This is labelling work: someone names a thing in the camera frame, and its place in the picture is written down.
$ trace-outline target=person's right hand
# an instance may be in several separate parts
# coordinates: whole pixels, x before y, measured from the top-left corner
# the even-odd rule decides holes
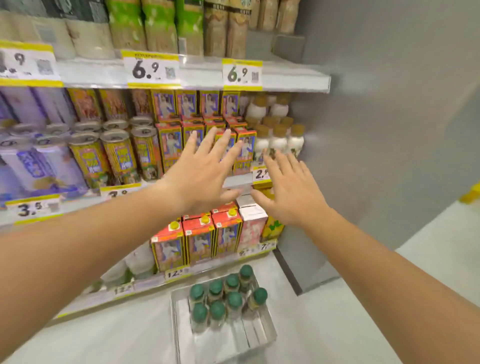
[[[265,165],[273,183],[275,199],[252,190],[251,194],[269,216],[285,225],[306,228],[306,224],[330,207],[305,163],[298,162],[290,152],[275,150],[276,159],[264,153]]]

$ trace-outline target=gray tray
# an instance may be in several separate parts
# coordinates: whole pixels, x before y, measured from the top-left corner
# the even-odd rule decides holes
[[[205,292],[211,279],[202,284]],[[225,322],[220,330],[210,327],[201,334],[194,334],[190,325],[188,295],[191,286],[172,292],[172,324],[177,364],[219,364],[233,362],[263,350],[276,340],[275,326],[267,305],[261,307],[252,318]],[[256,278],[252,288],[258,288]]]

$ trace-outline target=gray wall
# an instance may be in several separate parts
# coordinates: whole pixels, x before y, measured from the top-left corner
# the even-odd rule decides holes
[[[392,249],[480,178],[478,14],[476,0],[300,2],[303,63],[332,75],[331,94],[293,105],[302,158],[330,206]],[[303,291],[336,275],[293,229],[279,250]]]

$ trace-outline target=person's left hand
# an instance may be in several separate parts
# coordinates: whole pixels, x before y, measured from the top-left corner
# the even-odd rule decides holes
[[[242,142],[236,143],[222,158],[231,130],[227,129],[212,148],[216,132],[217,128],[212,128],[196,150],[197,132],[193,131],[180,159],[157,182],[167,194],[174,218],[208,212],[235,200],[241,193],[241,190],[223,191],[222,186],[241,151]]]

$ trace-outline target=hand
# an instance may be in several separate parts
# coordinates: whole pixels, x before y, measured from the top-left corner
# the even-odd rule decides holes
[[[312,174],[303,162],[298,162],[292,153],[284,155],[275,150],[276,159],[264,151],[264,162],[272,179],[275,199],[252,190],[252,197],[269,216],[285,225],[305,229],[306,224],[330,210]]]
[[[236,143],[222,158],[231,130],[227,129],[212,148],[216,132],[217,128],[212,128],[195,151],[197,132],[193,131],[180,159],[157,182],[168,194],[174,218],[208,212],[234,201],[241,193],[241,190],[223,191],[222,186],[241,151],[242,142]]]

